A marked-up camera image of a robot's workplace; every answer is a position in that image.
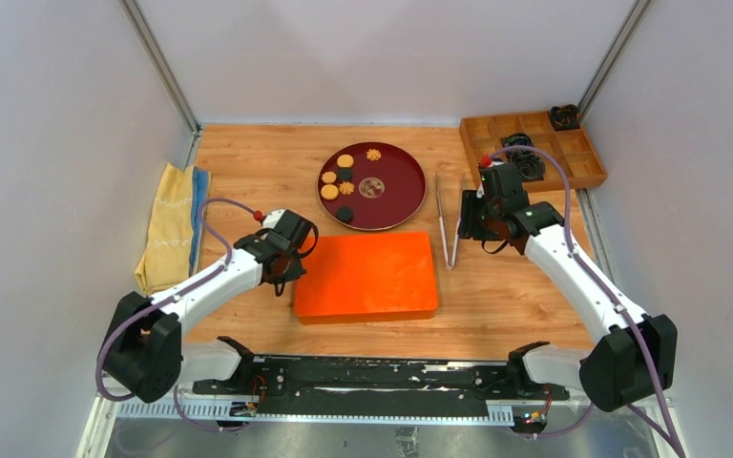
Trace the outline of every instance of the blue cloth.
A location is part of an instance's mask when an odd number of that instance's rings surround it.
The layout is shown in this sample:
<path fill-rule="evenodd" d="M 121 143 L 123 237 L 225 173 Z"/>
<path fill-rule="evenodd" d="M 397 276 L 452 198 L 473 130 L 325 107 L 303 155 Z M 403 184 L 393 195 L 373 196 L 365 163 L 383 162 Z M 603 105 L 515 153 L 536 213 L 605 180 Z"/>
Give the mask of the blue cloth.
<path fill-rule="evenodd" d="M 192 248 L 190 249 L 190 274 L 196 272 L 195 265 L 198 260 L 200 243 L 200 221 L 198 218 L 198 207 L 206 200 L 209 194 L 209 172 L 193 169 L 192 173 Z"/>

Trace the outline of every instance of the round cookie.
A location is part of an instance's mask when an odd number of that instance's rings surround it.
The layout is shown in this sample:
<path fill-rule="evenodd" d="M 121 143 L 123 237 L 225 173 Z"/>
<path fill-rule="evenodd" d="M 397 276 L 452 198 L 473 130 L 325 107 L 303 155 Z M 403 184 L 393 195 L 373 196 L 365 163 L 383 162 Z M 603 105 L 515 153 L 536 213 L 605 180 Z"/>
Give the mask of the round cookie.
<path fill-rule="evenodd" d="M 336 171 L 336 178 L 339 181 L 350 181 L 352 179 L 352 171 L 349 169 L 339 169 Z"/>
<path fill-rule="evenodd" d="M 322 186 L 320 194 L 324 200 L 335 200 L 339 196 L 339 188 L 335 184 L 326 184 Z"/>
<path fill-rule="evenodd" d="M 341 207 L 340 209 L 336 210 L 336 219 L 347 223 L 352 221 L 352 209 L 349 207 Z"/>
<path fill-rule="evenodd" d="M 355 159 L 353 159 L 350 155 L 341 155 L 336 159 L 336 164 L 344 169 L 352 167 L 352 164 L 354 163 Z"/>
<path fill-rule="evenodd" d="M 322 174 L 322 183 L 333 184 L 335 182 L 336 182 L 336 173 L 335 172 L 324 172 Z"/>

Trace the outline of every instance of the flower-shaped cookie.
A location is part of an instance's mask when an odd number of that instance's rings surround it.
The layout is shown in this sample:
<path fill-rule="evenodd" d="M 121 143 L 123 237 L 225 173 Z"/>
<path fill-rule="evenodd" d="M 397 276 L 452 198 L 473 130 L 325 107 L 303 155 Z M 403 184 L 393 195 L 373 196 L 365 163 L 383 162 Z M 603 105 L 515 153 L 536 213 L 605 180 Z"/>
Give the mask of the flower-shaped cookie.
<path fill-rule="evenodd" d="M 366 158 L 369 160 L 378 160 L 381 158 L 381 152 L 372 148 L 366 152 Z"/>
<path fill-rule="evenodd" d="M 355 192 L 355 185 L 349 181 L 345 181 L 339 185 L 339 192 L 347 196 Z"/>

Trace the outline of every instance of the wire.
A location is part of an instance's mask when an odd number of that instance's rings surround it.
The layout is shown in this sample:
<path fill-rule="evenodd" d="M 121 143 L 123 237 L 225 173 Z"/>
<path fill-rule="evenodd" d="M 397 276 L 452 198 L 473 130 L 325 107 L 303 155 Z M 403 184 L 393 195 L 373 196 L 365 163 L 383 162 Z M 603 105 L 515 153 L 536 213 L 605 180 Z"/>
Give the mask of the wire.
<path fill-rule="evenodd" d="M 545 405 L 545 406 L 544 406 L 543 408 L 541 408 L 540 410 L 537 410 L 537 411 L 535 412 L 535 413 L 537 413 L 538 415 L 546 415 L 546 412 L 548 412 L 548 411 L 549 411 L 549 407 L 551 407 L 551 406 L 552 406 L 552 389 L 551 389 L 551 388 L 549 388 L 549 386 L 548 386 L 548 385 L 544 385 L 544 389 L 545 389 L 545 390 L 546 390 L 546 392 L 547 392 L 547 396 L 546 396 L 546 405 Z"/>
<path fill-rule="evenodd" d="M 153 451 L 156 448 L 161 447 L 164 445 L 165 442 L 169 441 L 173 436 L 176 435 L 176 432 L 178 431 L 178 427 L 174 428 L 172 431 L 167 433 L 166 436 L 159 439 L 158 442 L 153 444 L 152 446 L 146 447 L 146 448 L 140 448 L 138 450 L 133 450 L 130 448 L 126 448 L 124 444 L 122 444 L 122 434 L 127 432 L 130 427 L 122 427 L 122 425 L 129 420 L 122 421 L 121 424 L 117 425 L 116 431 L 114 431 L 114 445 L 116 448 L 122 453 L 122 456 L 136 456 L 141 455 L 150 451 Z"/>
<path fill-rule="evenodd" d="M 521 437 L 526 437 L 527 439 L 549 439 L 551 437 L 562 436 L 564 434 L 568 434 L 574 431 L 575 429 L 581 427 L 584 423 L 586 423 L 586 420 L 588 420 L 589 417 L 592 416 L 592 410 L 594 410 L 594 404 L 589 404 L 588 408 L 586 408 L 586 411 L 583 413 L 583 416 L 580 417 L 579 420 L 577 420 L 570 427 L 565 427 L 560 431 L 542 432 L 540 434 L 530 434 L 528 432 L 513 432 L 513 434 Z"/>
<path fill-rule="evenodd" d="M 260 381 L 262 382 L 262 388 L 263 388 L 263 390 L 260 391 L 260 401 L 258 402 L 258 407 L 259 407 L 259 404 L 262 404 L 262 398 L 265 397 L 265 391 L 268 389 L 268 387 L 265 386 L 265 379 L 262 377 L 262 375 L 258 375 L 257 377 L 253 379 L 254 380 L 254 389 L 251 390 L 252 396 L 257 395 L 257 379 L 260 379 Z"/>
<path fill-rule="evenodd" d="M 509 146 L 506 148 L 502 148 L 495 153 L 493 153 L 490 158 L 493 159 L 494 157 L 499 156 L 500 154 L 510 151 L 510 150 L 526 150 L 533 153 L 536 153 L 545 159 L 549 160 L 552 165 L 555 166 L 557 169 L 557 172 L 560 174 L 560 179 L 563 180 L 563 190 L 566 195 L 566 202 L 565 207 L 563 210 L 563 217 L 565 219 L 565 222 L 563 224 L 563 236 L 566 239 L 566 248 L 570 250 L 570 254 L 573 252 L 572 247 L 574 246 L 573 238 L 572 238 L 572 225 L 571 225 L 571 219 L 570 215 L 572 212 L 572 190 L 569 186 L 569 179 L 566 178 L 566 172 L 563 171 L 563 168 L 560 166 L 560 164 L 557 162 L 557 160 L 552 157 L 549 153 L 546 153 L 544 151 L 541 151 L 537 148 L 534 148 L 532 146 L 524 146 L 524 145 L 514 145 Z M 628 310 L 625 308 L 624 305 L 622 305 L 622 302 L 619 300 L 619 297 L 617 296 L 614 291 L 611 290 L 610 287 L 608 287 L 608 284 L 605 283 L 605 281 L 602 280 L 602 278 L 597 275 L 597 273 L 592 269 L 592 267 L 583 260 L 580 256 L 572 256 L 572 258 L 577 262 L 577 264 L 582 268 L 589 277 L 594 281 L 594 283 L 599 286 L 599 288 L 602 290 L 603 293 L 605 293 L 606 296 L 608 296 L 608 299 L 611 300 L 611 303 L 614 305 L 619 305 L 621 310 L 619 313 L 622 315 L 622 318 L 628 323 L 628 327 L 630 328 L 631 332 L 634 335 L 634 338 L 637 340 L 637 345 L 639 346 L 639 350 L 642 353 L 642 356 L 644 357 L 644 360 L 647 365 L 648 373 L 650 374 L 650 380 L 653 384 L 653 389 L 656 392 L 656 398 L 659 401 L 659 408 L 661 411 L 661 417 L 664 420 L 664 424 L 667 425 L 667 429 L 669 432 L 669 437 L 672 439 L 670 442 L 670 446 L 673 448 L 673 450 L 681 457 L 685 458 L 686 454 L 684 453 L 684 449 L 681 446 L 681 440 L 679 439 L 679 434 L 676 432 L 676 426 L 673 424 L 673 419 L 670 417 L 670 409 L 667 407 L 667 401 L 664 399 L 663 389 L 661 388 L 661 381 L 659 380 L 659 373 L 656 370 L 656 363 L 653 361 L 653 356 L 650 353 L 650 349 L 647 346 L 647 342 L 644 340 L 644 337 L 642 337 L 641 332 L 639 332 L 639 328 L 637 327 L 636 323 L 634 323 L 633 318 L 631 318 L 631 315 L 628 313 Z M 580 421 L 585 421 L 585 416 L 580 419 Z M 574 425 L 572 427 L 566 428 L 566 432 L 569 432 L 570 428 L 571 430 L 574 430 L 574 427 L 577 425 Z"/>
<path fill-rule="evenodd" d="M 206 205 L 213 203 L 213 202 L 230 203 L 232 205 L 240 207 L 241 209 L 245 210 L 246 212 L 250 213 L 253 216 L 256 216 L 259 213 L 259 212 L 255 212 L 250 207 L 236 200 L 232 200 L 231 198 L 208 198 L 207 200 L 205 200 L 204 202 L 200 204 L 198 208 L 198 219 L 200 221 L 200 224 L 204 228 L 206 228 L 206 231 L 208 233 L 212 234 L 226 248 L 225 260 L 223 261 L 222 265 L 219 265 L 214 271 L 210 272 L 205 277 L 202 277 L 188 284 L 187 286 L 183 287 L 181 290 L 162 299 L 161 301 L 153 303 L 149 305 L 148 307 L 142 309 L 141 311 L 136 312 L 133 316 L 131 316 L 131 318 L 127 319 L 122 324 L 117 326 L 116 329 L 114 329 L 114 332 L 112 332 L 111 335 L 108 336 L 108 339 L 105 340 L 105 343 L 99 349 L 99 354 L 96 357 L 96 370 L 94 372 L 94 380 L 96 381 L 96 390 L 105 399 L 109 401 L 120 402 L 120 401 L 127 401 L 134 397 L 133 393 L 124 394 L 124 395 L 112 394 L 110 391 L 108 391 L 108 388 L 105 386 L 105 382 L 102 379 L 102 370 L 103 370 L 103 367 L 105 366 L 105 359 L 108 357 L 108 352 L 114 346 L 114 344 L 116 343 L 116 340 L 119 339 L 119 336 L 123 332 L 125 332 L 129 327 L 131 327 L 134 323 L 138 322 L 142 318 L 150 315 L 151 313 L 155 312 L 156 310 L 159 310 L 161 307 L 164 307 L 165 305 L 169 305 L 170 303 L 175 302 L 176 295 L 183 296 L 195 290 L 196 288 L 200 287 L 201 285 L 207 283 L 208 281 L 212 280 L 214 277 L 216 277 L 220 272 L 222 272 L 226 268 L 229 262 L 232 261 L 232 245 L 229 244 L 229 242 L 220 233 L 218 233 L 218 231 L 213 229 L 212 226 L 210 226 L 206 222 L 206 218 L 203 215 L 204 213 L 203 211 Z"/>
<path fill-rule="evenodd" d="M 186 412 L 184 412 L 183 407 L 181 407 L 181 404 L 178 402 L 178 386 L 173 386 L 173 402 L 176 406 L 176 412 L 178 412 L 178 416 L 181 417 L 181 420 L 185 421 L 187 424 L 189 424 L 192 427 L 196 427 L 200 429 L 201 431 L 206 432 L 234 432 L 234 431 L 240 431 L 244 427 L 248 426 L 248 424 L 244 424 L 241 427 L 207 427 L 204 426 L 195 420 L 187 417 Z"/>
<path fill-rule="evenodd" d="M 507 382 L 508 380 L 510 380 L 510 377 L 505 377 L 505 378 L 503 378 L 503 379 L 499 379 L 499 380 L 496 380 L 495 382 L 493 382 L 493 383 L 491 383 L 491 384 L 489 384 L 489 385 L 485 386 L 484 388 L 479 388 L 479 390 L 480 390 L 480 391 L 486 391 L 486 390 L 490 389 L 490 387 L 491 387 L 491 386 L 493 386 L 493 385 L 495 385 L 495 384 L 500 384 L 500 383 L 502 383 L 502 382 Z"/>
<path fill-rule="evenodd" d="M 670 435 L 667 434 L 664 429 L 662 429 L 658 423 L 654 422 L 652 418 L 648 417 L 646 413 L 639 410 L 638 407 L 634 406 L 633 404 L 629 404 L 628 408 L 631 409 L 632 412 L 636 413 L 637 416 L 639 416 L 642 420 L 645 421 L 650 427 L 652 427 L 658 434 L 661 436 L 665 441 L 667 441 L 667 444 L 670 444 L 670 446 L 673 446 L 673 440 L 670 439 Z"/>

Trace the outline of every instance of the metal pole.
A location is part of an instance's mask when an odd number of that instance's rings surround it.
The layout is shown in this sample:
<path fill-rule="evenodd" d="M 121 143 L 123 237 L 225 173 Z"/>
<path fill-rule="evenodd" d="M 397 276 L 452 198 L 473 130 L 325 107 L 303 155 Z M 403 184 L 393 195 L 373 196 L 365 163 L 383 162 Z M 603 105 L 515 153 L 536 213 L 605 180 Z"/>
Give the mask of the metal pole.
<path fill-rule="evenodd" d="M 181 114 L 181 118 L 183 118 L 187 128 L 192 132 L 193 138 L 197 138 L 200 130 L 200 124 L 195 118 L 195 114 L 190 108 L 189 103 L 187 103 L 187 99 L 181 91 L 181 87 L 178 85 L 176 77 L 173 75 L 173 71 L 167 64 L 167 60 L 164 58 L 161 48 L 158 47 L 156 38 L 153 36 L 153 32 L 150 30 L 147 20 L 145 20 L 138 2 L 136 0 L 119 0 L 119 4 L 122 5 L 122 8 L 127 13 L 128 20 L 131 21 L 131 25 L 134 26 L 139 40 L 141 40 L 145 51 L 147 51 L 147 55 L 150 56 L 150 60 L 153 61 L 153 65 L 156 67 L 158 76 L 161 77 L 164 87 L 167 88 L 167 92 L 173 99 L 173 103 L 176 104 L 176 108 Z"/>
<path fill-rule="evenodd" d="M 622 26 L 617 32 L 617 36 L 614 38 L 614 42 L 611 43 L 611 47 L 609 47 L 608 52 L 605 53 L 605 57 L 603 57 L 602 62 L 599 64 L 597 72 L 592 78 L 591 83 L 589 83 L 588 88 L 586 88 L 586 92 L 583 93 L 583 96 L 580 98 L 580 102 L 577 103 L 577 107 L 580 109 L 581 121 L 586 117 L 586 114 L 588 114 L 589 108 L 592 103 L 594 103 L 597 94 L 599 94 L 599 90 L 608 78 L 608 74 L 611 72 L 611 69 L 614 68 L 614 64 L 617 63 L 619 55 L 622 53 L 622 50 L 628 43 L 628 40 L 631 39 L 634 30 L 639 25 L 639 21 L 641 21 L 648 7 L 652 3 L 653 0 L 637 0 L 634 2 L 634 6 L 631 7 L 631 10 L 625 17 L 625 22 L 622 23 Z"/>

